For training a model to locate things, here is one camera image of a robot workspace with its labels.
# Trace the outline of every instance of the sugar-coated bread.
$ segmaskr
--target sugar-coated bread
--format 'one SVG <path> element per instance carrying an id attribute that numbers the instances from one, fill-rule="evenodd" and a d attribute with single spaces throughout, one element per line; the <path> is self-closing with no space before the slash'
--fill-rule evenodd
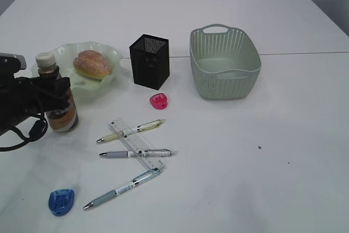
<path id="1" fill-rule="evenodd" d="M 73 61 L 77 72 L 93 79 L 102 80 L 111 74 L 108 61 L 101 53 L 93 50 L 85 50 L 78 54 Z"/>

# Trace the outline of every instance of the clear ruler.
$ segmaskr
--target clear ruler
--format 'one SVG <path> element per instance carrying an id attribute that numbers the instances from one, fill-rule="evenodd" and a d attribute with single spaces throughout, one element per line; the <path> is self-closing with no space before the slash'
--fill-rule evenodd
<path id="1" fill-rule="evenodd" d="M 139 151 L 151 149 L 136 133 L 127 136 L 121 135 L 121 131 L 130 129 L 130 127 L 126 125 L 126 123 L 121 118 L 118 118 L 109 123 L 109 127 L 113 133 L 119 135 L 119 140 L 129 151 L 132 151 L 134 154 L 138 154 Z M 165 168 L 165 163 L 162 162 L 160 158 L 137 157 L 137 159 L 147 170 L 155 168 L 162 170 Z"/>

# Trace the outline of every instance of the brown bottle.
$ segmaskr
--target brown bottle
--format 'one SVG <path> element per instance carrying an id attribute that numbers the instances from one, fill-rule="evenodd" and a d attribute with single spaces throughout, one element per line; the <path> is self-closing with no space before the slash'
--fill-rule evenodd
<path id="1" fill-rule="evenodd" d="M 41 53 L 35 58 L 38 65 L 38 72 L 41 78 L 46 80 L 60 79 L 59 66 L 53 53 Z M 71 89 L 67 90 L 69 106 L 65 109 L 46 112 L 47 121 L 50 127 L 57 132 L 65 132 L 74 129 L 79 121 L 74 97 Z"/>

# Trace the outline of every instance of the black pen holder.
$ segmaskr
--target black pen holder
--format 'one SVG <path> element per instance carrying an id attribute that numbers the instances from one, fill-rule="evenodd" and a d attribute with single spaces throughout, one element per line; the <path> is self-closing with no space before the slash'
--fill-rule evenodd
<path id="1" fill-rule="evenodd" d="M 159 90 L 170 76 L 169 40 L 143 35 L 130 46 L 135 84 Z"/>

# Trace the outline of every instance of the pen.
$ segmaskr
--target pen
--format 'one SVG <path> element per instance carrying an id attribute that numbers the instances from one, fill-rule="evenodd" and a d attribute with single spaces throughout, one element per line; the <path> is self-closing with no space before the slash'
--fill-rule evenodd
<path id="1" fill-rule="evenodd" d="M 88 210 L 93 207 L 97 207 L 113 198 L 116 198 L 117 196 L 121 195 L 122 193 L 125 193 L 126 191 L 129 191 L 130 189 L 133 189 L 140 184 L 143 184 L 144 182 L 151 180 L 152 178 L 158 176 L 162 170 L 160 169 L 150 169 L 149 171 L 139 175 L 138 177 L 135 177 L 132 181 L 129 183 L 123 185 L 120 188 L 113 189 L 112 191 L 109 191 L 108 193 L 92 200 L 90 203 L 88 203 L 85 207 L 83 207 L 84 210 Z"/>
<path id="2" fill-rule="evenodd" d="M 173 155 L 171 150 L 143 150 L 138 151 L 138 154 L 135 154 L 132 151 L 111 151 L 100 153 L 101 158 L 149 158 L 149 157 L 170 157 Z"/>
<path id="3" fill-rule="evenodd" d="M 127 129 L 127 130 L 122 130 L 121 133 L 124 136 L 133 134 L 133 133 L 137 133 L 137 132 L 142 132 L 142 131 L 147 131 L 147 130 L 151 130 L 153 128 L 157 128 L 158 126 L 160 126 L 162 123 L 164 123 L 165 120 L 155 120 L 140 126 L 137 126 L 135 128 L 131 128 L 131 129 Z M 112 134 L 112 135 L 108 135 L 105 136 L 104 138 L 101 138 L 99 140 L 96 141 L 96 143 L 100 144 L 100 143 L 105 143 L 105 142 L 109 142 L 115 139 L 118 139 L 119 136 L 118 134 Z"/>

